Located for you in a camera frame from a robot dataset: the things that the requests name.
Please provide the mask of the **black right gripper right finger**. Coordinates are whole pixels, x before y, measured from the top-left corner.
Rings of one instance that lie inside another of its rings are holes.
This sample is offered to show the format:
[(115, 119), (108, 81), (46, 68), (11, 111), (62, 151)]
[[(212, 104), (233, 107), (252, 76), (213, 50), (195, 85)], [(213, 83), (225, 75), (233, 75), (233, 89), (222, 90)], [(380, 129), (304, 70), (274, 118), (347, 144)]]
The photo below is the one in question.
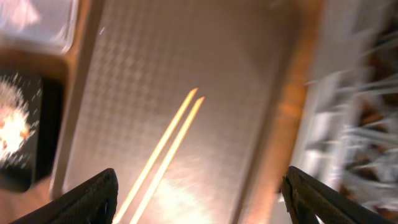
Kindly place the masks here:
[(281, 192), (294, 224), (392, 224), (295, 166), (290, 166), (283, 176)]

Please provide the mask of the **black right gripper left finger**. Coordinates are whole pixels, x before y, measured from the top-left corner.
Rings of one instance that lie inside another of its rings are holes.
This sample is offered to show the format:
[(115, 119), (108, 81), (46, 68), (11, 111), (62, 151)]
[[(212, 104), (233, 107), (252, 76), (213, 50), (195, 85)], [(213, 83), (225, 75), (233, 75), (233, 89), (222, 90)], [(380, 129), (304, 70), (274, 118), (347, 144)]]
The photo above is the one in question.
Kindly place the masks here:
[(108, 168), (12, 224), (111, 224), (116, 213), (118, 179)]

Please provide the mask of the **white rice pile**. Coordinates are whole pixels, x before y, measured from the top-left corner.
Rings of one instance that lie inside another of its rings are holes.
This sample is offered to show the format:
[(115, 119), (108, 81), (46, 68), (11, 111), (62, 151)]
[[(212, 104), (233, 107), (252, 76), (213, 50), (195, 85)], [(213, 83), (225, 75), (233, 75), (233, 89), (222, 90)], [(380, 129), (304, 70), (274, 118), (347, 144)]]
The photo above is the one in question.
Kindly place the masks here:
[(38, 121), (29, 121), (32, 114), (27, 93), (32, 81), (18, 73), (1, 77), (1, 165), (15, 156), (37, 129)]

